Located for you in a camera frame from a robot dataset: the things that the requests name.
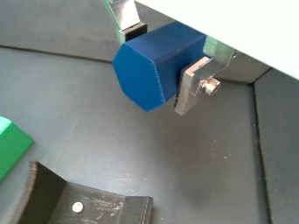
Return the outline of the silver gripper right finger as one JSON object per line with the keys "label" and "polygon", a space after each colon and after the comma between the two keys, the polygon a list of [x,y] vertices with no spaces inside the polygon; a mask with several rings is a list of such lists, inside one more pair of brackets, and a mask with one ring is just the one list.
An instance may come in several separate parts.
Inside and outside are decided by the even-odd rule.
{"label": "silver gripper right finger", "polygon": [[184,115],[195,106],[199,94],[214,95],[220,82],[214,78],[230,64],[235,49],[212,37],[206,38],[204,56],[182,70],[175,112]]}

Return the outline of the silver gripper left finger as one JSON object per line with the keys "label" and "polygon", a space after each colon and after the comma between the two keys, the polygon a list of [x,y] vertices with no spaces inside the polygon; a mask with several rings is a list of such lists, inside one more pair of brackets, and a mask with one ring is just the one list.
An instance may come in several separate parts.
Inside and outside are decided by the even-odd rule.
{"label": "silver gripper left finger", "polygon": [[147,33],[147,24],[140,21],[135,0],[103,0],[103,3],[116,27],[119,44]]}

